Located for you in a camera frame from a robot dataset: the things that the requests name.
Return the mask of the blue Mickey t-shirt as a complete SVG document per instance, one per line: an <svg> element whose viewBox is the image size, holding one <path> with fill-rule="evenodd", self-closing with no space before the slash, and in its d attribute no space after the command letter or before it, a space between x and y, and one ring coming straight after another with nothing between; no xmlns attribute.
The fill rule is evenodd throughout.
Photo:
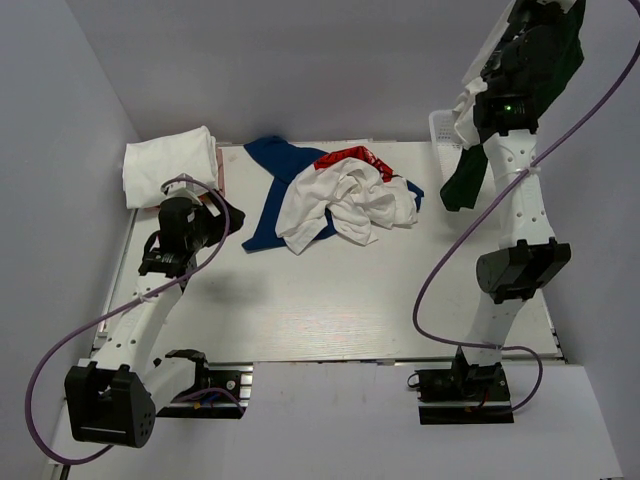
<svg viewBox="0 0 640 480"><path fill-rule="evenodd" d="M249 156L273 176L265 204L253 236L242 244L248 253L286 247L275 234L275 223L284 194L294 177L321 156L331 153L311 147L298 147L281 137L264 137L244 145ZM315 241L338 235L329 226Z"/></svg>

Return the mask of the white t-shirt with red print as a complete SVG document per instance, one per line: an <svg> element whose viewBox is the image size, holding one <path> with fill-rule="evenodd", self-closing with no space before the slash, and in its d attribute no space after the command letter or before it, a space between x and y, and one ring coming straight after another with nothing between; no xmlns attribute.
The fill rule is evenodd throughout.
<svg viewBox="0 0 640 480"><path fill-rule="evenodd" d="M331 226L346 240L367 246L375 226L410 227L424 194L364 146L327 153L287 187L275 234L301 254Z"/></svg>

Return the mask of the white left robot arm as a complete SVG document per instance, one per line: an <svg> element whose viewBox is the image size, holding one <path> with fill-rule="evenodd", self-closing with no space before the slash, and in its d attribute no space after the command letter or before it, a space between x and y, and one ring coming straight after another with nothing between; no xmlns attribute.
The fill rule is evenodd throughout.
<svg viewBox="0 0 640 480"><path fill-rule="evenodd" d="M152 350L196 271L199 251L244 224L244 212L226 200L212 199L211 204L216 213L186 197L161 203L159 228L148 237L138 269L138 305L119 316L87 365L74 366L66 375L75 440L140 448L158 412L176 399L199 399L209 392L212 377L204 353L174 349L154 357Z"/></svg>

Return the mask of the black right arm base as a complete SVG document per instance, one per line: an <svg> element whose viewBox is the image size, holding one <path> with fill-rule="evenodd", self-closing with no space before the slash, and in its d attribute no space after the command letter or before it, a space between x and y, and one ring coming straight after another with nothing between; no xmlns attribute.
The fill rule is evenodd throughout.
<svg viewBox="0 0 640 480"><path fill-rule="evenodd" d="M417 393L423 426L514 423L503 371L495 379L458 386L448 369L416 370L408 377L407 386Z"/></svg>

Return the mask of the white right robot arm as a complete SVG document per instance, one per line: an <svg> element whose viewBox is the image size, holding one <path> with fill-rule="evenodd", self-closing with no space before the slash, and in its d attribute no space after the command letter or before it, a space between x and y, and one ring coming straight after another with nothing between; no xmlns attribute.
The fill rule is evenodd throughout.
<svg viewBox="0 0 640 480"><path fill-rule="evenodd" d="M455 107L462 145L481 147L488 159L500 222L498 250L476 263L480 303L452 367L452 388L466 399L498 376L514 319L571 258L549 224L533 162L535 95L554 79L572 11L570 1L512 2L465 75Z"/></svg>

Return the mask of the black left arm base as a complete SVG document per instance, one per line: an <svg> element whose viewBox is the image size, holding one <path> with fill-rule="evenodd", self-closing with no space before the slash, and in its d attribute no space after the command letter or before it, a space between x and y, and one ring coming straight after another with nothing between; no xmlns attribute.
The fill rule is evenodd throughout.
<svg viewBox="0 0 640 480"><path fill-rule="evenodd" d="M178 395L160 410L159 418L239 420L249 406L252 365L209 365L204 383Z"/></svg>

